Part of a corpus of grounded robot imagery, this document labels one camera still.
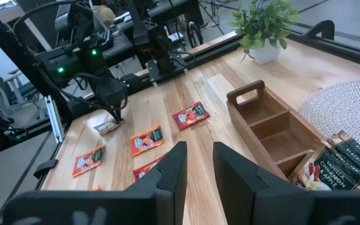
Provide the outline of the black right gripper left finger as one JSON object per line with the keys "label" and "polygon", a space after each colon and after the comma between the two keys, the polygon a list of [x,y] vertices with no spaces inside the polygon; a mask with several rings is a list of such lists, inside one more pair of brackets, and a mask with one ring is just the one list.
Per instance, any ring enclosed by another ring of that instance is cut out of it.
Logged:
{"label": "black right gripper left finger", "polygon": [[125,189],[131,200],[125,225],[183,225],[187,142],[179,141],[140,180]]}

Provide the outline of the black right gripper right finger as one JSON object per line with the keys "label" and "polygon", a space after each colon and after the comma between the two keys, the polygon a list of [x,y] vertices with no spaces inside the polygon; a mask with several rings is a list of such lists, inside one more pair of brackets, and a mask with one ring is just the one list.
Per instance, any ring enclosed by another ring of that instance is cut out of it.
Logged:
{"label": "black right gripper right finger", "polygon": [[222,142],[213,144],[216,186],[228,225],[308,225],[308,194]]}

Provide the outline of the red strawberry tea packet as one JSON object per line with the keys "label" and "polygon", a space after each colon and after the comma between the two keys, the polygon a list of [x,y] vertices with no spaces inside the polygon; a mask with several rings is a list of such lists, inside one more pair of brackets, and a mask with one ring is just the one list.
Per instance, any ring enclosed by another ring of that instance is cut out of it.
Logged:
{"label": "red strawberry tea packet", "polygon": [[210,114],[205,110],[201,101],[195,102],[172,115],[179,130],[186,129],[199,121],[207,119],[209,116]]}
{"label": "red strawberry tea packet", "polygon": [[156,158],[155,160],[135,169],[133,171],[135,181],[140,180],[146,173],[148,173],[165,156],[166,156],[166,154],[163,154],[162,156]]}

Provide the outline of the wooden tea box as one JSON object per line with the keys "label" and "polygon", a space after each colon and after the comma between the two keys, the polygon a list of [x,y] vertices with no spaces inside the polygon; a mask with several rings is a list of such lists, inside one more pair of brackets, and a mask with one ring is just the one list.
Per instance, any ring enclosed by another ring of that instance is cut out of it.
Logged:
{"label": "wooden tea box", "polygon": [[262,80],[229,92],[227,108],[257,163],[284,180],[289,181],[288,176],[317,142],[328,143],[329,137],[320,134]]}

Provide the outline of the grey office chair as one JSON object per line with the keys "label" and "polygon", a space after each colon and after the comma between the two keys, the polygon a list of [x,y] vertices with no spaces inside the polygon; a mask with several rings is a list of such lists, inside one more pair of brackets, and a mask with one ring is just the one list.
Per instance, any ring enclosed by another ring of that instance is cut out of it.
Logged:
{"label": "grey office chair", "polygon": [[20,81],[19,76],[23,73],[19,69],[8,75],[7,78],[0,77],[0,117],[6,121],[13,120],[11,116],[28,104],[33,104],[40,112],[40,92],[30,82],[23,84]]}

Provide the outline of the green plant in white pot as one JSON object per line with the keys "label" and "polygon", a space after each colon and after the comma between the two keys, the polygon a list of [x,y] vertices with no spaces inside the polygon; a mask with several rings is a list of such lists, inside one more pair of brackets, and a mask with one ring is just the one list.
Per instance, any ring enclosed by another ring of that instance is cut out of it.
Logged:
{"label": "green plant in white pot", "polygon": [[232,12],[231,26],[241,36],[240,48],[257,64],[262,65],[278,58],[288,44],[289,24],[299,18],[290,0],[252,0],[244,9],[239,6]]}

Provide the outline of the grey woven round placemat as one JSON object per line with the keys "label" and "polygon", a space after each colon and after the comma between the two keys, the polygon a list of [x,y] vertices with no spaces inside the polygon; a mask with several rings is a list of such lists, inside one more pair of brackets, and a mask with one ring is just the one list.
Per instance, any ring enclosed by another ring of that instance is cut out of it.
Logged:
{"label": "grey woven round placemat", "polygon": [[299,114],[327,137],[345,131],[360,144],[360,79],[314,93]]}

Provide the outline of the aluminium frame post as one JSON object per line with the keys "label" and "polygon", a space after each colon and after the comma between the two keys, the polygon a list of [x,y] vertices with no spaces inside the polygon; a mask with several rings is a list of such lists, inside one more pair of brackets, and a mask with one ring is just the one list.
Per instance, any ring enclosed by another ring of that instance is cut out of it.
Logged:
{"label": "aluminium frame post", "polygon": [[51,96],[44,97],[44,100],[46,102],[47,113],[50,119],[55,141],[57,144],[60,144],[64,139],[64,129],[58,107],[56,106],[56,103]]}

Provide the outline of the black table edge rail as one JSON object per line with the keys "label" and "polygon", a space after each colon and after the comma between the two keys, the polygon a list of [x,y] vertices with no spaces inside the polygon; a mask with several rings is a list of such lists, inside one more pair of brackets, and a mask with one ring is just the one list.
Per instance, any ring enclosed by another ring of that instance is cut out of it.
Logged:
{"label": "black table edge rail", "polygon": [[233,31],[188,52],[172,53],[172,61],[176,68],[168,74],[159,75],[156,72],[157,67],[152,66],[135,74],[127,74],[119,80],[126,84],[128,94],[132,95],[235,51],[240,40],[241,36]]}
{"label": "black table edge rail", "polygon": [[[62,142],[60,142],[59,144],[57,144],[57,146],[54,148],[54,151],[52,152],[51,156],[49,157],[48,160],[51,160],[51,159],[57,159],[57,155],[58,155],[58,152],[60,150],[60,147],[62,146]],[[41,179],[38,179],[37,180],[37,183],[36,183],[36,186],[35,186],[35,190],[40,190],[42,189],[42,186],[47,178],[47,175],[45,175],[44,177],[42,177]]]}
{"label": "black table edge rail", "polygon": [[308,38],[298,32],[291,32],[287,37],[290,40],[305,44],[315,49],[339,56],[340,58],[360,64],[360,49],[321,37]]}

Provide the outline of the black frame strut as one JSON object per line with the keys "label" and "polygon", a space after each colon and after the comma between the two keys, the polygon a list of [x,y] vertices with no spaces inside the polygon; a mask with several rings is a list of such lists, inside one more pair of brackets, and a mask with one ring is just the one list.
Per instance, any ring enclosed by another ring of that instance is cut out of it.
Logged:
{"label": "black frame strut", "polygon": [[0,48],[12,62],[24,73],[29,81],[43,96],[51,96],[57,105],[61,119],[68,122],[73,119],[67,106],[67,101],[44,79],[46,74],[33,64],[36,59],[31,55],[24,44],[20,44],[15,35],[6,31],[0,20]]}

